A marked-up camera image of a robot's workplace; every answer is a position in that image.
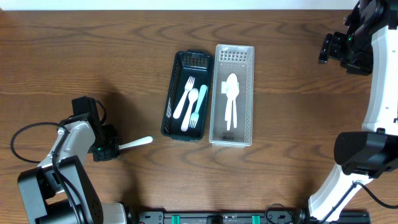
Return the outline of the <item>white plastic fork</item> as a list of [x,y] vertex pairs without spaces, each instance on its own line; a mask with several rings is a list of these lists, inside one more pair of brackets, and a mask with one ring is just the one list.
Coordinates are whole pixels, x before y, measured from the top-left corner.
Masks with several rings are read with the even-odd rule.
[[196,107],[195,107],[195,111],[191,114],[191,117],[190,117],[190,122],[189,122],[189,127],[190,128],[195,128],[196,125],[197,125],[197,122],[198,122],[198,119],[199,119],[199,110],[200,110],[201,104],[203,102],[203,99],[204,99],[204,97],[206,95],[207,89],[208,89],[208,87],[206,85],[202,85],[200,87],[200,91],[199,91],[199,94],[198,94],[198,100],[197,100],[197,104],[196,104]]
[[127,149],[130,147],[141,146],[141,145],[145,145],[145,144],[150,144],[152,141],[153,141],[152,136],[146,136],[146,137],[137,139],[135,141],[131,141],[129,143],[119,145],[119,150]]

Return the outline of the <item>white plastic spoon crossed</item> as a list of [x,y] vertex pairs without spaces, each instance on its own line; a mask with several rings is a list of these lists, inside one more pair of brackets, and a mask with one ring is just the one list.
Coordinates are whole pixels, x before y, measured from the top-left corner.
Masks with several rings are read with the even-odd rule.
[[196,102],[196,100],[198,99],[198,95],[199,95],[199,91],[197,88],[193,88],[192,90],[190,90],[190,92],[188,94],[188,100],[189,100],[188,109],[185,113],[185,116],[184,116],[184,119],[183,119],[182,125],[181,125],[181,131],[183,131],[183,132],[187,131],[187,129],[188,129],[190,116],[192,113],[192,107],[193,107],[194,102]]

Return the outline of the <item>white plastic fork crossed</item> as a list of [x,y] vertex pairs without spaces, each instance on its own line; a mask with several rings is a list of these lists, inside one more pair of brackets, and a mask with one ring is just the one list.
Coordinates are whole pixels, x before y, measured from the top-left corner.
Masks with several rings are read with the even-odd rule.
[[194,86],[194,82],[195,82],[195,77],[189,76],[189,78],[185,84],[184,93],[183,93],[174,113],[173,113],[173,118],[178,119],[180,117],[186,97],[188,95],[188,92],[190,90],[192,90],[192,88]]

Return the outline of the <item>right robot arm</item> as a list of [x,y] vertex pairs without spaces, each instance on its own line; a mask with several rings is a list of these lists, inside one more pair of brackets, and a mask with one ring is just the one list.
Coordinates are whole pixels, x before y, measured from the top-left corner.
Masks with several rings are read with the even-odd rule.
[[294,223],[364,223],[362,215],[343,210],[359,190],[393,208],[366,184],[397,169],[397,1],[358,1],[344,24],[345,34],[326,35],[318,61],[332,58],[347,73],[372,76],[368,110],[360,131],[336,138],[333,169]]

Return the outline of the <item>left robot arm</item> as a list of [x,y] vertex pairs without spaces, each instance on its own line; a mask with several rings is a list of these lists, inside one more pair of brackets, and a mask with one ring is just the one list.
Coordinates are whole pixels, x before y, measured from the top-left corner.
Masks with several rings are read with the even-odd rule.
[[72,100],[73,114],[57,123],[58,137],[37,167],[22,172],[17,184],[29,223],[128,223],[123,203],[100,201],[83,164],[119,156],[119,138],[99,116],[99,101]]

